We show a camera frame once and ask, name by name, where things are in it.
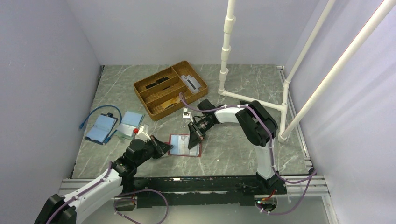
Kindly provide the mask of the red leather card holder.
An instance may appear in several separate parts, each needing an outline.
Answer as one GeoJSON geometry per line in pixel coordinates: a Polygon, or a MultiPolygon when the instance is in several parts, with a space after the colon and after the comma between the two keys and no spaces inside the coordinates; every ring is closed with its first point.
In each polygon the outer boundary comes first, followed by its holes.
{"type": "Polygon", "coordinates": [[[201,143],[194,146],[192,149],[188,148],[190,136],[187,134],[171,134],[169,137],[169,144],[173,146],[168,151],[170,156],[186,156],[186,157],[200,157],[202,154],[201,143]]]}

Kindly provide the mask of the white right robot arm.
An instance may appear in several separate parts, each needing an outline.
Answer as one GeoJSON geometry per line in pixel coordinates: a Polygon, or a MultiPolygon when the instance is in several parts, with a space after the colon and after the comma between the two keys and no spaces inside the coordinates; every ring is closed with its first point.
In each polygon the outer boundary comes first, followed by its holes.
{"type": "Polygon", "coordinates": [[[192,149],[205,138],[205,133],[216,124],[236,123],[255,149],[257,159],[257,187],[264,194],[284,186],[275,168],[273,140],[278,124],[258,101],[244,105],[213,105],[208,99],[198,104],[203,115],[200,120],[193,119],[188,124],[190,131],[188,149],[192,149]]]}

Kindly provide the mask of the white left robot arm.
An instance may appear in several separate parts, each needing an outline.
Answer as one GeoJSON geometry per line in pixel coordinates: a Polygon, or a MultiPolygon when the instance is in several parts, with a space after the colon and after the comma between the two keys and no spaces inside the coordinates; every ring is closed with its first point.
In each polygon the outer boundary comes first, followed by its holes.
{"type": "Polygon", "coordinates": [[[134,139],[126,151],[108,169],[83,187],[60,196],[47,199],[36,224],[80,224],[94,211],[114,197],[131,199],[133,194],[146,192],[134,183],[137,168],[149,159],[159,159],[173,146],[159,141],[153,135],[147,140],[134,139]]]}

